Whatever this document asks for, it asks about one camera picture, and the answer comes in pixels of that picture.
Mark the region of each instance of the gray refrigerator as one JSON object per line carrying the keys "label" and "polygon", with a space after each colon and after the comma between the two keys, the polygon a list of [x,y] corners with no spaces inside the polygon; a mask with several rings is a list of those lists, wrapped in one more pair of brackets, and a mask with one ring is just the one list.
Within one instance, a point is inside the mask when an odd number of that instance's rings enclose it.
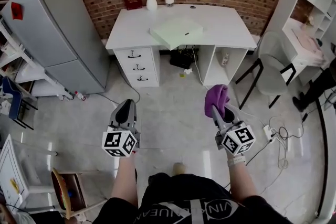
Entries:
{"label": "gray refrigerator", "polygon": [[[12,2],[21,5],[23,20],[12,19]],[[109,55],[83,0],[9,0],[1,12],[31,56],[66,89],[104,92]]]}

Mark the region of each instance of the wristband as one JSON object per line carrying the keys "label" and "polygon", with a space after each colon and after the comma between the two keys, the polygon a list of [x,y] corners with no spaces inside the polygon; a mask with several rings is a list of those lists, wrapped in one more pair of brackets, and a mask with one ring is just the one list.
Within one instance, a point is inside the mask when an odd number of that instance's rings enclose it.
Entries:
{"label": "wristband", "polygon": [[246,159],[245,159],[245,156],[239,156],[239,157],[234,157],[232,159],[228,159],[227,160],[227,166],[228,167],[231,167],[231,166],[234,166],[238,163],[242,163],[242,162],[246,162]]}

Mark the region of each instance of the forearm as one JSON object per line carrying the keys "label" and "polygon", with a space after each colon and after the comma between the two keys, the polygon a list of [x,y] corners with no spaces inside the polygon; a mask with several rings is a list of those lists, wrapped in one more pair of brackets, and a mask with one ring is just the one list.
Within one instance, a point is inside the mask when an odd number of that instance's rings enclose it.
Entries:
{"label": "forearm", "polygon": [[9,224],[16,224],[14,217],[12,216],[11,212],[8,210],[8,208],[5,205],[0,204],[0,210],[4,214],[5,220]]}
{"label": "forearm", "polygon": [[120,198],[138,207],[137,185],[135,180],[134,154],[120,158],[119,168],[113,184],[111,197]]}
{"label": "forearm", "polygon": [[257,189],[247,171],[245,163],[229,167],[231,193],[233,198],[242,202],[245,198],[257,195]]}

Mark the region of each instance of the black drawer handle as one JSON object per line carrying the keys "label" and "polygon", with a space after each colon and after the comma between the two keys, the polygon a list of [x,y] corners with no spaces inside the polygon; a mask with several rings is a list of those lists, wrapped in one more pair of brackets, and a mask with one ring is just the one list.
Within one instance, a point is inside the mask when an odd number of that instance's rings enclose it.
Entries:
{"label": "black drawer handle", "polygon": [[148,80],[148,79],[142,79],[142,76],[140,76],[140,78],[138,78],[139,81],[145,81],[145,80]]}
{"label": "black drawer handle", "polygon": [[134,50],[131,50],[132,56],[128,56],[128,58],[139,58],[139,57],[141,57],[141,54],[139,54],[139,56],[134,56],[133,52],[134,52]]}
{"label": "black drawer handle", "polygon": [[138,64],[138,63],[136,63],[136,69],[135,69],[135,68],[133,68],[133,70],[135,70],[135,71],[138,71],[138,70],[145,70],[145,68],[139,69],[139,64]]}

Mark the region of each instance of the chair backrest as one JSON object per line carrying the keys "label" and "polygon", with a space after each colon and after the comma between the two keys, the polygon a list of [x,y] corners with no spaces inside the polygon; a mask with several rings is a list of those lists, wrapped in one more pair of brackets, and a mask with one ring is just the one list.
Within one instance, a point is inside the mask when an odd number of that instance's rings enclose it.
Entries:
{"label": "chair backrest", "polygon": [[261,37],[258,46],[258,58],[264,54],[273,56],[284,66],[290,64],[282,40],[276,32],[268,31]]}
{"label": "chair backrest", "polygon": [[21,97],[22,98],[22,93],[21,91],[17,88],[17,86],[12,82],[9,77],[4,77],[2,79],[2,89],[4,93],[7,94],[12,94],[13,98],[14,97]]}
{"label": "chair backrest", "polygon": [[[52,171],[53,171],[54,176],[57,179],[58,185],[59,185],[59,187],[61,189],[61,192],[62,192],[62,196],[63,196],[62,202],[63,202],[64,207],[66,209],[66,218],[70,219],[70,217],[71,217],[71,202],[70,202],[70,196],[69,196],[69,193],[68,193],[68,188],[67,188],[65,182],[63,181],[62,177],[60,176],[60,174],[57,172],[57,170],[55,168],[53,168]],[[56,193],[56,196],[57,196],[58,202],[60,203],[59,194]]]}

